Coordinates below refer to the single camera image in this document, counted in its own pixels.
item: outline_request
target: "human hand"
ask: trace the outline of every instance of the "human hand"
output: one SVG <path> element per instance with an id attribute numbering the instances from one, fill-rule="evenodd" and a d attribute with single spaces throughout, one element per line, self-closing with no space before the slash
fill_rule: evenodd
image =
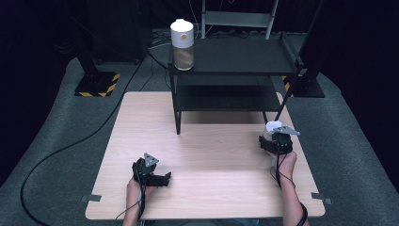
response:
<path id="1" fill-rule="evenodd" d="M 268 152 L 272 157 L 276 157 L 275 154 Z M 281 154 L 279 156 L 279 173 L 283 176 L 281 178 L 287 178 L 293 180 L 294 167 L 296 162 L 296 152 L 290 152 L 288 154 Z"/>
<path id="2" fill-rule="evenodd" d="M 153 191 L 156 189 L 156 186 L 147 186 L 146 187 L 146 200 L 150 197 Z M 126 208 L 129 208 L 139 202 L 139 196 L 141 194 L 140 185 L 135 179 L 132 177 L 129 181 L 129 184 L 126 187 Z"/>

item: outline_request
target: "black metal shelf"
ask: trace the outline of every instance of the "black metal shelf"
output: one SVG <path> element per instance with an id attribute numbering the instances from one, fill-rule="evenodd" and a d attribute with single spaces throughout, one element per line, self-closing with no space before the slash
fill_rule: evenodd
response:
<path id="1" fill-rule="evenodd" d="M 180 134 L 183 111 L 271 111 L 277 120 L 303 63 L 282 33 L 279 40 L 195 40 L 194 67 L 177 70 L 171 48 L 168 68 Z M 282 103 L 271 80 L 281 75 L 293 78 Z"/>

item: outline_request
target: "wooden table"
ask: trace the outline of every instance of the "wooden table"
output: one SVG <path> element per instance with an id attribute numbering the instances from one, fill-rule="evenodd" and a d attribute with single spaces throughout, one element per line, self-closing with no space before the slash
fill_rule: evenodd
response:
<path id="1" fill-rule="evenodd" d="M 276 114 L 267 113 L 267 118 Z M 286 108 L 279 120 L 294 128 Z M 125 209 L 132 164 L 144 153 L 159 159 L 155 174 L 171 171 L 172 177 L 168 187 L 152 194 L 143 219 L 282 216 L 271 157 L 258 140 L 262 112 L 187 112 L 182 127 L 184 133 L 176 135 L 170 92 L 126 93 L 92 191 L 102 198 L 88 202 L 86 217 L 114 219 Z M 311 197 L 318 190 L 298 137 L 292 141 L 298 197 L 310 217 L 322 216 L 325 207 Z"/>

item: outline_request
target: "lower shelf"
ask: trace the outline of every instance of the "lower shelf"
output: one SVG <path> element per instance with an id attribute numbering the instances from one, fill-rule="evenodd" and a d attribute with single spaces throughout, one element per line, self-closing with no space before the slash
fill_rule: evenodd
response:
<path id="1" fill-rule="evenodd" d="M 180 111 L 279 111 L 273 86 L 178 86 Z"/>

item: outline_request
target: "cable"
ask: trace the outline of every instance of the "cable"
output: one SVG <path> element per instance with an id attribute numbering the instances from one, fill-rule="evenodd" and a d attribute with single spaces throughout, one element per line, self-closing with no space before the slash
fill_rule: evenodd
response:
<path id="1" fill-rule="evenodd" d="M 219 11 L 222 10 L 222 4 L 223 4 L 223 0 L 220 1 Z M 212 27 L 214 27 L 214 26 L 211 25 L 211 27 L 209 27 L 209 29 L 205 32 L 205 37 L 209 33 L 209 31 L 211 31 Z"/>
<path id="2" fill-rule="evenodd" d="M 69 16 L 75 23 L 77 23 L 79 26 L 81 26 L 86 32 L 88 32 L 89 35 L 90 35 L 91 37 L 93 37 L 94 39 L 96 39 L 97 41 L 99 41 L 100 43 L 102 43 L 105 47 L 107 47 L 109 50 L 111 50 L 112 52 L 114 52 L 114 53 L 120 55 L 121 57 L 126 57 L 126 58 L 128 58 L 128 59 L 131 59 L 131 60 L 133 60 L 133 61 L 136 61 L 136 58 L 133 58 L 133 57 L 131 57 L 131 56 L 127 56 L 127 55 L 121 53 L 120 51 L 114 49 L 112 46 L 110 46 L 109 44 L 107 44 L 105 41 L 103 41 L 102 39 L 100 39 L 99 37 L 97 37 L 96 35 L 94 35 L 89 29 L 87 29 L 83 24 L 81 24 L 78 20 L 76 20 L 76 19 L 73 17 L 73 15 L 72 15 L 71 12 L 70 12 L 70 9 L 68 8 L 68 5 L 67 5 L 66 1 L 65 1 L 65 0 L 62 0 L 62 2 L 64 3 L 64 7 L 65 7 L 65 10 L 66 10 L 67 13 L 68 13 L 68 16 Z"/>
<path id="3" fill-rule="evenodd" d="M 158 59 L 156 59 L 156 58 L 152 55 L 152 53 L 150 53 L 150 50 L 147 50 L 147 54 L 148 54 L 153 60 L 155 60 L 156 63 L 158 63 L 161 67 L 164 68 L 164 70 L 165 70 L 165 76 L 164 76 L 165 84 L 167 85 L 167 87 L 168 87 L 169 89 L 171 89 L 171 87 L 170 87 L 170 85 L 168 84 L 168 81 L 167 81 L 168 67 L 165 66 L 163 63 L 161 63 Z"/>
<path id="4" fill-rule="evenodd" d="M 142 64 L 142 61 L 141 61 L 140 64 L 137 66 L 136 70 L 133 72 L 131 78 L 130 78 L 129 81 L 127 82 L 127 84 L 126 84 L 126 86 L 125 86 L 125 88 L 124 88 L 124 90 L 123 90 L 123 93 L 126 92 L 126 90 L 127 90 L 128 86 L 129 86 L 130 82 L 132 81 L 133 77 L 135 77 L 135 75 L 136 75 L 138 69 L 140 68 L 141 64 Z M 25 188 L 26 182 L 27 182 L 27 180 L 29 179 L 30 175 L 32 175 L 33 171 L 35 171 L 35 169 L 36 169 L 41 163 L 43 163 L 44 161 L 46 161 L 46 160 L 49 159 L 50 157 L 56 155 L 57 153 L 61 153 L 61 152 L 65 151 L 65 150 L 69 149 L 70 147 L 72 147 L 72 146 L 74 146 L 74 145 L 76 145 L 76 144 L 79 144 L 79 143 L 81 143 L 81 142 L 83 142 L 83 141 L 85 141 L 85 140 L 87 140 L 87 139 L 93 137 L 94 135 L 96 135 L 101 129 L 103 129 L 103 127 L 106 125 L 106 123 L 107 123 L 107 122 L 111 119 L 111 117 L 114 115 L 114 113 L 115 113 L 116 110 L 118 109 L 118 106 L 120 105 L 122 99 L 123 99 L 123 95 L 120 96 L 120 99 L 118 100 L 118 103 L 117 103 L 117 105 L 114 107 L 114 109 L 112 110 L 111 114 L 106 118 L 105 122 L 103 122 L 103 124 L 102 124 L 97 130 L 95 130 L 93 133 L 91 133 L 91 134 L 88 135 L 87 137 L 83 137 L 83 138 L 81 138 L 81 139 L 75 141 L 74 143 L 65 146 L 64 148 L 61 148 L 61 149 L 59 149 L 59 150 L 57 150 L 57 151 L 55 151 L 55 152 L 53 152 L 53 153 L 48 154 L 47 156 L 45 156 L 44 158 L 42 158 L 41 161 L 38 162 L 38 163 L 33 167 L 33 169 L 32 169 L 31 171 L 28 172 L 28 174 L 27 174 L 26 177 L 24 178 L 23 184 L 22 184 L 21 189 L 20 189 L 20 201 L 21 201 L 21 205 L 22 205 L 24 211 L 25 211 L 25 212 L 27 213 L 27 215 L 28 215 L 32 220 L 34 220 L 36 223 L 38 223 L 38 224 L 40 224 L 40 225 L 46 225 L 46 226 L 48 225 L 48 224 L 46 224 L 46 223 L 40 221 L 39 219 L 37 219 L 35 216 L 33 216 L 33 215 L 29 212 L 29 210 L 28 210 L 28 208 L 26 207 L 26 204 L 25 204 L 25 202 L 24 202 L 24 188 Z"/>
<path id="5" fill-rule="evenodd" d="M 138 204 L 138 208 L 140 208 L 140 201 L 137 201 L 135 204 L 133 204 L 132 206 L 130 206 L 129 208 L 125 209 L 123 212 L 121 212 L 116 218 L 115 218 L 115 222 L 118 223 L 118 218 L 120 217 L 120 215 L 126 213 L 128 210 L 132 209 L 133 207 L 135 207 Z"/>
<path id="6" fill-rule="evenodd" d="M 191 9 L 191 12 L 193 13 L 193 17 L 194 17 L 194 20 L 196 21 L 196 25 L 197 25 L 197 35 L 195 37 L 195 39 L 196 39 L 199 36 L 200 27 L 199 27 L 199 23 L 197 22 L 196 14 L 194 13 L 193 7 L 191 6 L 191 0 L 188 0 L 188 3 L 190 4 L 190 9 Z"/>
<path id="7" fill-rule="evenodd" d="M 150 66 L 151 76 L 149 77 L 149 79 L 147 79 L 147 81 L 143 84 L 143 86 L 141 87 L 141 89 L 139 91 L 143 90 L 144 87 L 147 85 L 147 83 L 149 83 L 151 78 L 153 77 L 152 65 L 153 65 L 153 58 L 151 59 L 151 66 Z"/>

